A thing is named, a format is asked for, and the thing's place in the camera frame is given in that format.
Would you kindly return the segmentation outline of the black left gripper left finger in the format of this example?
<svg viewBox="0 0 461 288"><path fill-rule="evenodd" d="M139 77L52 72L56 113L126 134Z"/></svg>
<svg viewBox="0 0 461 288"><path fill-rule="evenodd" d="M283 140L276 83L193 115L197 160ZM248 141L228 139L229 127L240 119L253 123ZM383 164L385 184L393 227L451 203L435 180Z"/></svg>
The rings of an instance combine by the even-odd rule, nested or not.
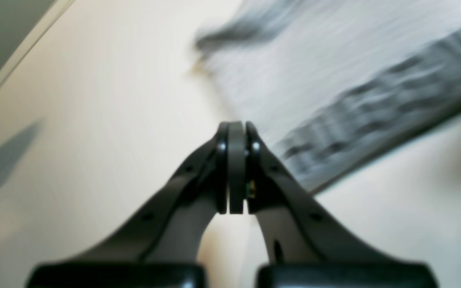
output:
<svg viewBox="0 0 461 288"><path fill-rule="evenodd" d="M114 233L85 252L42 264L28 288L207 288L201 238L227 210L227 134L191 153L168 182Z"/></svg>

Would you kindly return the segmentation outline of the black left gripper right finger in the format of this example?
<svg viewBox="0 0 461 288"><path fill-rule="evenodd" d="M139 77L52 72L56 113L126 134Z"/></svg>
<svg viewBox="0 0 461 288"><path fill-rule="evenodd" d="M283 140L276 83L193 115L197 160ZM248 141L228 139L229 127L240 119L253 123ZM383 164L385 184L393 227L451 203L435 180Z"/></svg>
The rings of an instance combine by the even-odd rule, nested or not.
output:
<svg viewBox="0 0 461 288"><path fill-rule="evenodd" d="M340 224L293 179L254 125L228 127L228 210L255 215L269 264L257 288L436 288L426 264L397 260Z"/></svg>

